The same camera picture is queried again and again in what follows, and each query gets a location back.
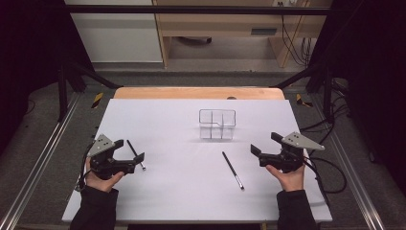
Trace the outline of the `aluminium rail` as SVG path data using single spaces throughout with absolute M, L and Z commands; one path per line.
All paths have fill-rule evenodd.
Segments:
M 48 138 L 46 145 L 35 161 L 30 174 L 26 178 L 22 188 L 17 194 L 13 204 L 11 205 L 11 208 L 0 221 L 0 230 L 13 230 L 15 228 L 30 198 L 32 197 L 32 194 L 42 174 L 44 173 L 50 159 L 52 158 L 55 149 L 72 118 L 72 115 L 77 108 L 80 97 L 80 93 L 72 94 L 72 98 L 68 103 L 67 112 L 62 117 L 61 121 L 56 123 L 51 136 Z
M 324 110 L 324 102 L 319 95 L 311 94 L 310 98 L 315 103 L 316 111 L 322 118 L 325 118 L 329 112 L 330 117 L 336 118 L 338 114 L 348 109 L 343 99 L 333 99 L 329 108 Z M 337 127 L 338 123 L 335 123 L 334 127 L 329 130 L 327 138 L 331 144 L 331 149 L 336 155 L 340 168 L 346 176 L 348 188 L 351 190 L 352 196 L 369 230 L 386 230 L 383 220 L 378 214 L 361 177 L 350 162 L 344 144 L 336 132 Z

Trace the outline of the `black frame strut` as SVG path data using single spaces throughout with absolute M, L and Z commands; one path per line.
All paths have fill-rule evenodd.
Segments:
M 68 113 L 67 84 L 70 84 L 75 92 L 83 92 L 86 84 L 82 76 L 87 76 L 110 89 L 121 88 L 120 85 L 107 80 L 97 74 L 94 70 L 86 68 L 75 62 L 65 62 L 57 72 L 58 96 L 59 96 L 59 117 L 61 122 Z
M 325 64 L 313 64 L 293 77 L 283 80 L 276 85 L 272 85 L 272 88 L 284 89 L 285 87 L 291 85 L 292 83 L 301 80 L 305 77 L 310 77 L 307 82 L 305 89 L 308 93 L 316 93 L 320 88 L 323 88 L 323 115 L 327 121 L 332 124 L 334 121 L 332 113 L 332 82 L 333 76 L 332 72 Z

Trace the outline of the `white board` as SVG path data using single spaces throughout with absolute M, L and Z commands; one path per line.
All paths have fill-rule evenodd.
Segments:
M 200 109 L 232 109 L 232 140 L 200 138 Z M 250 147 L 280 151 L 272 132 L 286 136 L 298 125 L 287 100 L 125 100 L 108 103 L 99 132 L 123 139 L 117 159 L 145 154 L 144 165 L 118 184 L 117 219 L 128 223 L 266 222 L 278 218 L 281 186 L 259 165 Z M 242 191 L 222 152 L 226 152 Z

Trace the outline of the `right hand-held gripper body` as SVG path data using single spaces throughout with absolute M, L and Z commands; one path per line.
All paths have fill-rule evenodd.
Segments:
M 304 150 L 324 150 L 325 147 L 303 136 L 299 132 L 292 132 L 283 137 L 281 152 L 279 154 L 265 153 L 265 157 L 259 159 L 259 165 L 265 167 L 271 165 L 283 173 L 294 172 L 304 163 Z

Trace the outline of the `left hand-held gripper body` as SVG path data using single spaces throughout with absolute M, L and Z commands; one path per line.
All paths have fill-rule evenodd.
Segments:
M 100 134 L 87 153 L 90 158 L 90 169 L 98 178 L 109 179 L 118 172 L 134 173 L 135 167 L 128 165 L 130 160 L 116 160 L 114 155 L 114 142 L 104 134 Z

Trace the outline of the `black curtain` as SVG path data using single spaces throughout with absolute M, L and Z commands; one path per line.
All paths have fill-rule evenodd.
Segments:
M 66 62 L 92 69 L 65 0 L 0 0 L 0 154 L 32 92 L 57 81 Z
M 311 61 L 333 44 L 328 68 L 349 83 L 349 104 L 370 150 L 406 196 L 406 0 L 332 0 Z

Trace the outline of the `white cabinet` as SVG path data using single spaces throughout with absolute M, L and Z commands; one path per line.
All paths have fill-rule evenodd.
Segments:
M 162 62 L 153 13 L 72 13 L 93 63 Z

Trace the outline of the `person's right hand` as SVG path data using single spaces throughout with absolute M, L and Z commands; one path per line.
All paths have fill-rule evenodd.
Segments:
M 265 167 L 280 182 L 282 189 L 286 192 L 300 191 L 304 188 L 305 166 L 301 165 L 294 172 L 283 173 L 271 165 Z

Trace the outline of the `wooden desk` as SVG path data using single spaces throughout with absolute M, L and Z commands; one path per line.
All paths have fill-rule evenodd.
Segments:
M 333 0 L 152 0 L 155 6 L 328 8 Z M 165 14 L 156 15 L 160 35 L 171 37 L 265 37 L 281 68 L 293 57 L 299 38 L 316 39 L 323 15 Z

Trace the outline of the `person's left hand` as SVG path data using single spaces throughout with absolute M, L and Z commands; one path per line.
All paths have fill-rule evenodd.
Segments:
M 117 172 L 113 176 L 111 176 L 107 180 L 103 180 L 98 178 L 91 170 L 90 170 L 90 158 L 87 157 L 85 161 L 86 170 L 88 174 L 85 176 L 85 183 L 88 187 L 92 187 L 99 191 L 110 193 L 113 187 L 124 177 L 123 172 Z

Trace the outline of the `black frame crossbar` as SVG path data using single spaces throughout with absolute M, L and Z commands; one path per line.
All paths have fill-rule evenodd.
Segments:
M 71 13 L 165 13 L 165 14 L 256 14 L 256 15 L 329 15 L 331 8 L 232 7 L 232 6 L 123 6 L 66 5 Z

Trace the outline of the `clear plastic organizer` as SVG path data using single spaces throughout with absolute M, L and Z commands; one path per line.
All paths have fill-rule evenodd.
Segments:
M 232 140 L 237 126 L 237 113 L 232 109 L 200 109 L 200 138 Z

